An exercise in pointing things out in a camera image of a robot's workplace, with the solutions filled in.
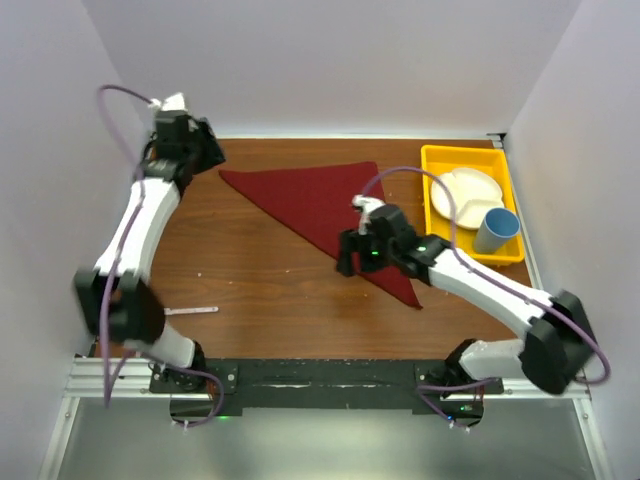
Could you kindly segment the dark red cloth napkin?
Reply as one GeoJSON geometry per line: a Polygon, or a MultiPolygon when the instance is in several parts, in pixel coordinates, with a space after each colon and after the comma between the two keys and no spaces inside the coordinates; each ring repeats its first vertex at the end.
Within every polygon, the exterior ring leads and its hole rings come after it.
{"type": "Polygon", "coordinates": [[[339,235],[358,227],[352,199],[378,175],[374,162],[263,171],[221,170],[219,176],[260,210],[311,245],[339,258],[339,235]]]}

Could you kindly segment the silver table knife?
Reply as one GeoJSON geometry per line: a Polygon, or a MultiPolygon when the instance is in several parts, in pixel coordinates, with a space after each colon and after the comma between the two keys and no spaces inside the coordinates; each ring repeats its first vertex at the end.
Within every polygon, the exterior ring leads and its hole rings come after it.
{"type": "Polygon", "coordinates": [[[219,308],[217,306],[193,307],[193,308],[165,308],[164,314],[167,316],[198,315],[198,314],[217,313],[218,311],[219,311],[219,308]]]}

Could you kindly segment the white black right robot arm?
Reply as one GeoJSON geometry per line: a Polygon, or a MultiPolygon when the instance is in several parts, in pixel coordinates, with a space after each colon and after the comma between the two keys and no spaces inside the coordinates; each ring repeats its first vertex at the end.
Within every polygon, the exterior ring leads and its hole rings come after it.
{"type": "Polygon", "coordinates": [[[345,277],[395,267],[409,278],[452,293],[515,334],[510,341],[467,340],[446,360],[440,392],[469,392],[486,379],[523,378],[561,395],[598,351],[582,302],[551,295],[487,268],[434,234],[420,236],[401,209],[357,195],[357,228],[339,236],[336,269],[345,277]]]}

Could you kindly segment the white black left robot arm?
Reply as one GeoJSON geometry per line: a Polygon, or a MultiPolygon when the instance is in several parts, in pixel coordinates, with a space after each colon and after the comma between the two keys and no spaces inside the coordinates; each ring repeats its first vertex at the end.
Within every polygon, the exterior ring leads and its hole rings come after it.
{"type": "Polygon", "coordinates": [[[184,107],[158,110],[154,124],[118,228],[95,265],[76,272],[74,287],[91,334],[174,366],[173,382],[196,392],[207,380],[201,349],[169,324],[150,274],[164,229],[194,176],[225,157],[208,120],[184,107]]]}

